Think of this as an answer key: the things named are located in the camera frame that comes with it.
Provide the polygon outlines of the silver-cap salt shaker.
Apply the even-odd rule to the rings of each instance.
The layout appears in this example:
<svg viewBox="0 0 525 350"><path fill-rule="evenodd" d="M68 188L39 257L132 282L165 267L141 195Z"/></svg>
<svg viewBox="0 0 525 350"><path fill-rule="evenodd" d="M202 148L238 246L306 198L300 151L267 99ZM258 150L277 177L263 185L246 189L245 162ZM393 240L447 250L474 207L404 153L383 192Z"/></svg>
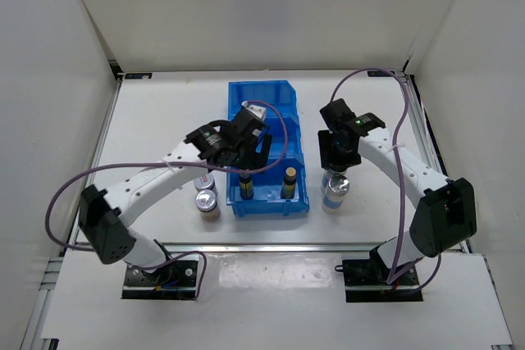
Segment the silver-cap salt shaker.
<svg viewBox="0 0 525 350"><path fill-rule="evenodd" d="M322 193L325 193L326 187L328 185L328 182L335 175L340 175L340 172L333 171L333 170L324 170L324 173L323 173L323 176L322 176L322 182L321 182L321 192Z"/></svg>
<svg viewBox="0 0 525 350"><path fill-rule="evenodd" d="M322 210L334 212L340 209L350 189L349 180L344 175L330 179L322 198Z"/></svg>

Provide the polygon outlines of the red-label spice jar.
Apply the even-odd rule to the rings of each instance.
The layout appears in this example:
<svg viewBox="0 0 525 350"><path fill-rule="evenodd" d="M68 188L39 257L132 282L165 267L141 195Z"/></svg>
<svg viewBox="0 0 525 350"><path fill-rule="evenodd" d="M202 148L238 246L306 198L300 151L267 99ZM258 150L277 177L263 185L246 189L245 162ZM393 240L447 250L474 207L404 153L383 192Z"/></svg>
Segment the red-label spice jar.
<svg viewBox="0 0 525 350"><path fill-rule="evenodd" d="M204 190L211 190L218 195L216 181L211 173L199 176L193 180L193 183L198 193Z"/></svg>
<svg viewBox="0 0 525 350"><path fill-rule="evenodd" d="M217 195L209 189L201 190L197 193L195 198L195 206L203 220L217 220L221 214L221 210L217 202Z"/></svg>

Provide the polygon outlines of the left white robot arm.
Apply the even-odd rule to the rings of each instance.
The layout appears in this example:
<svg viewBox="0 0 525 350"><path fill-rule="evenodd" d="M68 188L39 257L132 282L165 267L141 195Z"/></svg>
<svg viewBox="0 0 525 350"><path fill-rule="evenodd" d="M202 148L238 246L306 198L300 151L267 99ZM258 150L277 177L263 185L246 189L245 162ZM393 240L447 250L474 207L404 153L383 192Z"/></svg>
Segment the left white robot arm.
<svg viewBox="0 0 525 350"><path fill-rule="evenodd" d="M267 110L241 107L232 120L212 121L185 136L175 149L140 172L105 189L92 184L80 198L79 225L104 265L124 261L143 267L153 284L171 278L172 265L154 241L133 230L151 206L213 170L258 170L267 164L272 137Z"/></svg>

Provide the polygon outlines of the brown sauce bottle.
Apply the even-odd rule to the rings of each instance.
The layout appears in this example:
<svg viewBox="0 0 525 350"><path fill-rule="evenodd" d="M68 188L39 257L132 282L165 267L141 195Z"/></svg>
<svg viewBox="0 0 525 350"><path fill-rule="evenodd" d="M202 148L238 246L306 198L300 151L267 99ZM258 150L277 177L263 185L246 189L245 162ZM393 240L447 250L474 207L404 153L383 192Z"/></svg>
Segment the brown sauce bottle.
<svg viewBox="0 0 525 350"><path fill-rule="evenodd" d="M295 194L297 171L294 167L287 167L285 170L282 186L281 197L283 199L292 199Z"/></svg>
<svg viewBox="0 0 525 350"><path fill-rule="evenodd" d="M253 178L251 174L240 174L239 176L240 197L243 200L251 200L254 196Z"/></svg>

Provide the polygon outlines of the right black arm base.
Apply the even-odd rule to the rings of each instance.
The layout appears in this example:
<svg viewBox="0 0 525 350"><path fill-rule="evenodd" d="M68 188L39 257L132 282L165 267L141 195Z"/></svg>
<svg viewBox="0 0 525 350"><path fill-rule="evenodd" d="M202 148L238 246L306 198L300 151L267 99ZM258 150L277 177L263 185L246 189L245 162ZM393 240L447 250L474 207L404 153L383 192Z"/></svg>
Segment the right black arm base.
<svg viewBox="0 0 525 350"><path fill-rule="evenodd" d="M392 284L387 283L390 270L383 270L371 258L346 258L334 270L343 276L347 303L422 302L415 263L399 269L406 266L409 268Z"/></svg>

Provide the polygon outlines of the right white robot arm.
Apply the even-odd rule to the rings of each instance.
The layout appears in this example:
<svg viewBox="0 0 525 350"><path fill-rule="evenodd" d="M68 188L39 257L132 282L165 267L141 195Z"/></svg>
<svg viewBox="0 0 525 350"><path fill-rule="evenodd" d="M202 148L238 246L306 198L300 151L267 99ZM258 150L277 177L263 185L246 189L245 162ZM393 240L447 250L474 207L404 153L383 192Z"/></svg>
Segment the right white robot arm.
<svg viewBox="0 0 525 350"><path fill-rule="evenodd" d="M329 102L320 114L326 130L318 132L322 168L342 172L368 160L400 191L400 210L411 202L410 225L369 253L368 274L391 284L424 257L436 257L477 232L473 185L433 170L406 147L395 143L386 124L371 112L357 116L344 99Z"/></svg>

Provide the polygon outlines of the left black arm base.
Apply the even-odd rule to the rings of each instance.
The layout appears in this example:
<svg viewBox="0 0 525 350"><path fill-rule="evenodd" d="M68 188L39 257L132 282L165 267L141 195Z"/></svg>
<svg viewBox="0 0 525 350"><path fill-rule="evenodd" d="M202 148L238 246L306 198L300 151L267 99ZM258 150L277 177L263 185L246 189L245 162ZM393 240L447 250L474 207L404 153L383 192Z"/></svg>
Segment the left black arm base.
<svg viewBox="0 0 525 350"><path fill-rule="evenodd" d="M154 272L128 267L121 298L149 301L196 301L200 295L208 258L203 252L184 252Z"/></svg>

